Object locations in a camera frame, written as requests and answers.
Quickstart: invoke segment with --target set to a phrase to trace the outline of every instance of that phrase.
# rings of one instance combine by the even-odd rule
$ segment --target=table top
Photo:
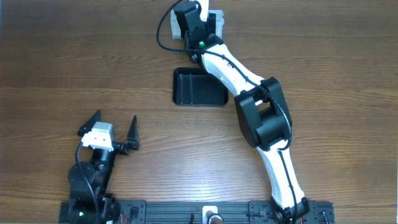
[[[2,3],[0,221],[57,222],[68,199],[78,128],[97,110],[124,141],[138,117],[141,148],[119,156],[108,192],[148,201],[269,200],[258,152],[226,106],[178,107],[173,70],[196,67],[156,43],[169,0]],[[310,200],[338,223],[395,223],[398,2],[218,0],[223,38],[250,71],[282,84],[290,148]],[[172,40],[166,19],[160,32]],[[83,149],[81,159],[91,156]]]

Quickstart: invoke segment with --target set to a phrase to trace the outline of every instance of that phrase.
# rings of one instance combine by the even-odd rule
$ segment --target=black mounting base
[[[123,224],[202,224],[203,206],[215,205],[227,224],[275,224],[272,202],[146,202],[145,200],[120,200]],[[332,203],[309,201],[310,211],[298,224],[335,224]],[[68,203],[62,203],[59,223],[68,223],[65,211]]]

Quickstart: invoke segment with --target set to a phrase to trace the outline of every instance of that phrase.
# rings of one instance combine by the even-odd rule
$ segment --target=robotic arm
[[[235,97],[241,131],[246,141],[259,151],[271,180],[272,201],[279,208],[275,211],[276,220],[290,223],[290,219],[295,220],[306,214],[309,211],[308,201],[297,182],[289,148],[279,150],[288,144],[290,133],[286,127],[292,125],[279,82],[274,77],[265,80],[253,74],[232,56],[212,31],[215,25],[203,19],[208,16],[208,0],[184,2],[174,9],[174,14],[181,36],[185,39],[185,47],[190,49],[187,52],[191,60],[219,79]],[[270,106],[259,111],[257,106],[268,102]]]

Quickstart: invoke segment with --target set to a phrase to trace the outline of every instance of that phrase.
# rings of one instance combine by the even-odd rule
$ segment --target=wood grain
[[[76,131],[96,109],[141,149],[119,157],[109,191],[148,201],[267,200],[258,153],[222,108],[172,102],[172,72],[194,66],[155,30],[169,0],[5,0],[0,36],[0,221],[57,222]],[[254,73],[281,82],[306,196],[338,223],[395,223],[398,2],[217,0],[224,41]],[[171,47],[166,20],[160,32]],[[82,159],[90,157],[83,150]]]

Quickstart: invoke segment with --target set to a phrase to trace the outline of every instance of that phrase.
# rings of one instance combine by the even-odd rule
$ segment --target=black cable
[[[161,20],[160,20],[160,22],[159,22],[159,25],[157,26],[157,30],[156,30],[156,41],[157,41],[157,43],[159,44],[159,46],[162,47],[162,48],[165,49],[165,50],[169,50],[169,51],[173,51],[173,52],[185,52],[185,53],[192,53],[192,54],[211,54],[211,55],[215,55],[215,56],[217,56],[217,57],[220,57],[220,58],[222,58],[223,60],[226,60],[233,68],[235,68],[235,69],[239,72],[239,74],[240,74],[248,83],[252,84],[253,86],[255,86],[255,87],[257,87],[258,89],[260,89],[262,92],[264,92],[265,97],[268,97],[268,98],[270,99],[270,101],[271,101],[271,102],[278,108],[278,110],[283,114],[283,116],[284,116],[284,118],[285,118],[285,120],[286,120],[286,125],[287,125],[288,130],[289,130],[289,138],[288,138],[288,141],[287,141],[286,146],[285,146],[285,147],[282,147],[282,148],[278,148],[277,150],[278,150],[278,153],[279,153],[279,155],[280,155],[280,158],[282,159],[282,163],[283,163],[283,165],[284,165],[284,169],[285,169],[285,173],[286,173],[286,178],[287,178],[287,181],[288,181],[288,183],[289,183],[289,187],[290,187],[290,189],[292,190],[292,195],[293,195],[293,200],[294,200],[294,207],[295,207],[295,208],[294,208],[294,215],[293,215],[293,224],[295,224],[295,219],[296,219],[296,214],[297,214],[297,201],[296,201],[296,196],[295,196],[295,194],[294,194],[293,185],[292,185],[292,182],[290,181],[289,173],[288,173],[287,168],[286,168],[285,160],[284,160],[284,157],[283,157],[283,155],[282,155],[282,151],[284,151],[284,150],[286,150],[286,149],[288,149],[288,148],[290,147],[290,145],[291,145],[291,143],[292,143],[292,136],[293,136],[292,127],[290,126],[290,123],[289,123],[289,120],[287,119],[287,116],[286,116],[286,114],[285,114],[285,111],[283,111],[282,107],[280,107],[280,105],[279,105],[278,102],[275,100],[275,98],[272,97],[271,94],[270,94],[265,88],[263,88],[262,86],[258,85],[257,83],[254,83],[253,81],[251,81],[251,80],[249,79],[249,77],[245,76],[245,74],[235,65],[235,63],[233,63],[230,59],[228,59],[227,57],[225,57],[225,55],[220,55],[220,54],[218,54],[218,53],[210,52],[210,51],[207,51],[207,50],[197,50],[197,49],[171,49],[171,48],[169,48],[169,47],[166,47],[166,46],[162,45],[162,43],[160,43],[160,40],[159,40],[159,32],[160,32],[160,28],[162,27],[163,21],[164,21],[164,19],[166,18],[166,16],[169,14],[169,12],[170,12],[176,5],[178,5],[180,2],[182,2],[182,0],[177,0],[177,2],[175,2],[174,4],[172,4],[172,5],[169,7],[169,9],[166,11],[166,13],[162,16],[162,18],[161,18]]]
[[[77,146],[77,149],[76,149],[76,154],[75,154],[76,165],[77,165],[77,168],[78,168],[78,170],[80,172],[80,175],[83,177],[83,179],[85,180],[85,182],[86,182],[86,184],[88,186],[88,189],[90,190],[91,196],[93,197],[94,206],[95,206],[95,214],[96,214],[95,223],[98,224],[98,220],[99,220],[99,216],[100,216],[100,206],[98,205],[97,198],[95,197],[94,191],[91,188],[90,183],[88,182],[87,176],[86,176],[86,174],[85,174],[85,172],[84,172],[84,170],[83,170],[83,168],[82,168],[82,166],[80,164],[80,160],[79,160],[79,152],[80,152],[80,149],[81,149],[82,145],[83,145],[83,143],[80,142],[79,145]]]
[[[296,222],[296,214],[297,214],[296,194],[294,193],[293,185],[292,185],[292,182],[290,181],[289,173],[287,172],[287,167],[286,167],[286,163],[285,163],[284,156],[282,155],[282,151],[278,150],[278,153],[279,153],[280,159],[282,160],[282,163],[283,163],[283,165],[284,165],[284,169],[285,169],[285,173],[286,173],[286,177],[287,177],[287,182],[289,183],[289,187],[290,187],[290,189],[291,189],[291,191],[292,191],[292,195],[293,195],[293,201],[294,201],[294,214],[293,214],[293,219],[292,219],[292,221],[293,221],[293,224],[295,224],[295,222]]]

